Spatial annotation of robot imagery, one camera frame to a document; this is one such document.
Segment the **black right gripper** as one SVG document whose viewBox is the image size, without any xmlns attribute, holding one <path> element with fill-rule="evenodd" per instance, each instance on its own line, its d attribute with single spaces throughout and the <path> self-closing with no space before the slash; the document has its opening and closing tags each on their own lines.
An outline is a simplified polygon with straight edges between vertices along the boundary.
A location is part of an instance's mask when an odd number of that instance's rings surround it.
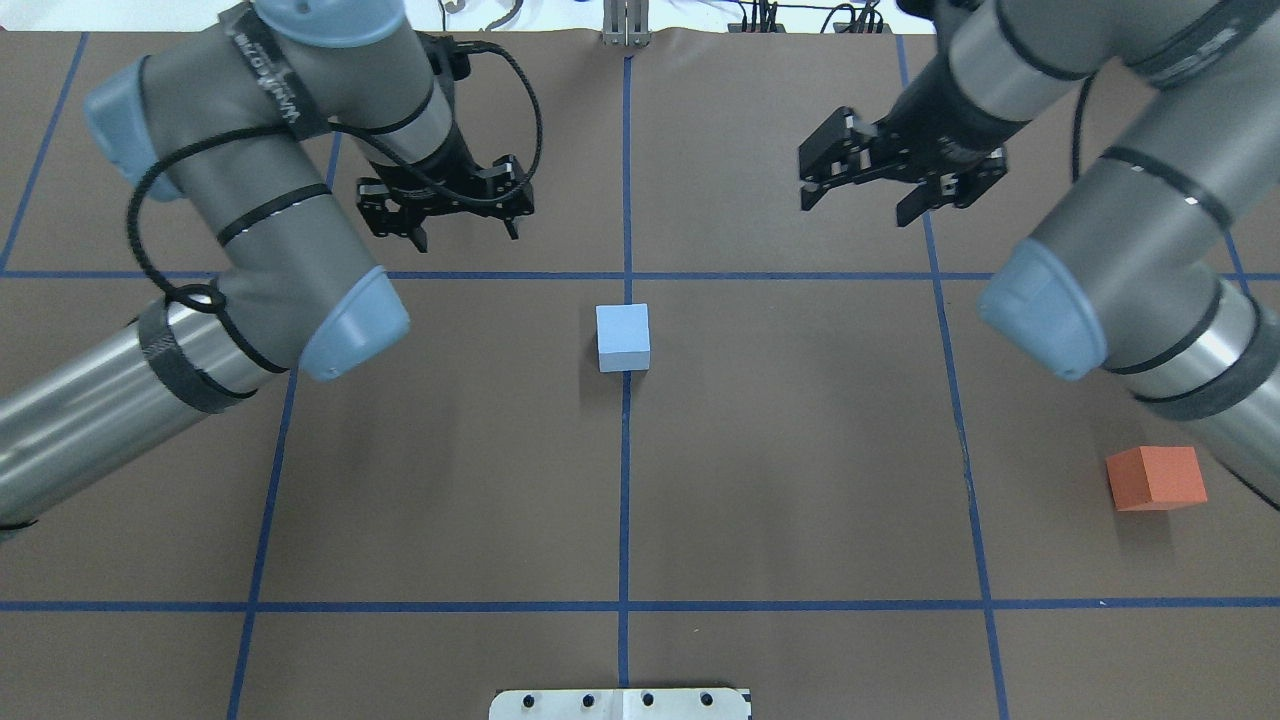
<svg viewBox="0 0 1280 720">
<path fill-rule="evenodd" d="M 876 126 L 873 164 L 886 178 L 914 186 L 895 208 L 899 228 L 946 205 L 969 208 L 1009 173 L 1009 123 L 983 111 L 928 101 L 896 108 Z M 801 210 L 810 211 L 828 191 L 826 182 L 803 183 Z"/>
</svg>

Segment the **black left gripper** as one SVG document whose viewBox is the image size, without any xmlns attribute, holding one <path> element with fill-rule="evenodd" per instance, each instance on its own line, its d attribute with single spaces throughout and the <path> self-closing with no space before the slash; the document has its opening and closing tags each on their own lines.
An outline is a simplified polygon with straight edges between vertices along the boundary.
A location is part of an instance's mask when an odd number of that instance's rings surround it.
<svg viewBox="0 0 1280 720">
<path fill-rule="evenodd" d="M 381 152 L 366 151 L 375 176 L 357 181 L 357 209 L 367 223 L 408 223 L 404 237 L 428 252 L 421 227 L 428 217 L 461 211 L 498 218 L 511 240 L 518 240 L 521 217 L 535 211 L 532 186 L 518 159 L 504 155 L 489 167 L 460 151 L 428 159 L 412 170 Z"/>
</svg>

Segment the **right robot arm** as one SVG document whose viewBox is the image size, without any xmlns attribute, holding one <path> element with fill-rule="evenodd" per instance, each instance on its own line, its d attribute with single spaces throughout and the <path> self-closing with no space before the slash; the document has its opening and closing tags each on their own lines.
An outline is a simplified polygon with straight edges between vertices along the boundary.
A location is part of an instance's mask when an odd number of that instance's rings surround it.
<svg viewBox="0 0 1280 720">
<path fill-rule="evenodd" d="M 1006 142 L 1107 63 L 1155 91 L 993 274 L 980 318 L 1055 375 L 1114 375 L 1277 503 L 1277 314 L 1204 255 L 1277 184 L 1275 1 L 905 1 L 938 51 L 874 122 L 835 109 L 797 149 L 801 206 L 911 186 L 899 225 L 966 208 Z"/>
</svg>

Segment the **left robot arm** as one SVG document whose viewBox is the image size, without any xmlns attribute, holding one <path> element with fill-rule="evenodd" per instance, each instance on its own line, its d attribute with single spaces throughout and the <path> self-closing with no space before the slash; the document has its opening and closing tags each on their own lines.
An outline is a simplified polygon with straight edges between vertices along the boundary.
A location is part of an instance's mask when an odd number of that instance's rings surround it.
<svg viewBox="0 0 1280 720">
<path fill-rule="evenodd" d="M 356 208 L 428 251 L 425 220 L 468 213 L 518 238 L 532 168 L 470 152 L 454 87 L 498 44 L 416 31 L 402 1 L 241 1 L 84 100 L 131 184 L 124 236 L 159 296 L 3 401 L 3 537 L 298 369 L 334 380 L 410 315 L 305 142 L 339 133 L 371 168 Z"/>
</svg>

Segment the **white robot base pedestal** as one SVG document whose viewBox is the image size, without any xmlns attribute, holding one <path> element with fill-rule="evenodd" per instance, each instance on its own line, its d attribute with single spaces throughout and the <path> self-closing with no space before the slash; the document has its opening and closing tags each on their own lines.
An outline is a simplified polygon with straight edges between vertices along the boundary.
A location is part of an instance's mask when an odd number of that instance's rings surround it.
<svg viewBox="0 0 1280 720">
<path fill-rule="evenodd" d="M 489 719 L 751 719 L 748 691 L 712 688 L 599 688 L 503 691 Z"/>
</svg>

